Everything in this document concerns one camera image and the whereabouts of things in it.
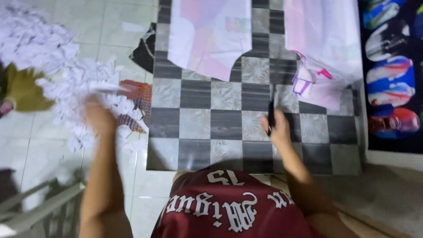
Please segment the pile of paper scraps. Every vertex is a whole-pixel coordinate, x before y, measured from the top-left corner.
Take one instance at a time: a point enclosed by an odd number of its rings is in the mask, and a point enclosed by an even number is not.
[[[14,62],[18,70],[34,67],[47,76],[60,71],[61,82],[39,79],[36,84],[43,88],[46,98],[55,100],[53,111],[58,114],[55,125],[63,124],[69,130],[68,148],[75,152],[83,146],[95,144],[96,135],[86,125],[84,101],[88,94],[119,88],[119,72],[115,71],[116,57],[106,64],[86,58],[79,60],[79,45],[74,43],[76,34],[57,24],[47,24],[43,12],[23,3],[0,3],[0,59],[4,65]],[[134,102],[116,93],[101,93],[100,100],[117,118],[132,117],[148,133],[142,120],[143,112]],[[146,141],[126,143],[132,133],[126,125],[118,127],[118,144],[124,149],[137,152]]]

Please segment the gray checkered tablecloth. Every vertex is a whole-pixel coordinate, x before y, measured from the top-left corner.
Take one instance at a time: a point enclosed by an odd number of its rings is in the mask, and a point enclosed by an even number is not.
[[[299,102],[292,78],[296,53],[284,50],[282,0],[253,0],[253,49],[234,64],[229,82],[168,61],[171,0],[160,0],[148,143],[148,170],[199,170],[212,164],[249,173],[283,173],[277,151],[260,127],[276,84],[276,108],[291,125],[294,148],[314,174],[360,172],[358,95],[345,89],[341,110]]]

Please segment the person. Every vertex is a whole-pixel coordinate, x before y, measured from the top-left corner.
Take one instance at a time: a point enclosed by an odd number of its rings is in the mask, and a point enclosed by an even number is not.
[[[99,141],[81,205],[80,237],[132,237],[116,163],[116,121],[96,96],[86,102],[86,119]],[[283,160],[292,198],[244,172],[185,173],[174,180],[151,237],[357,237],[299,159],[280,110],[275,120],[270,139]],[[268,128],[265,117],[261,125]]]

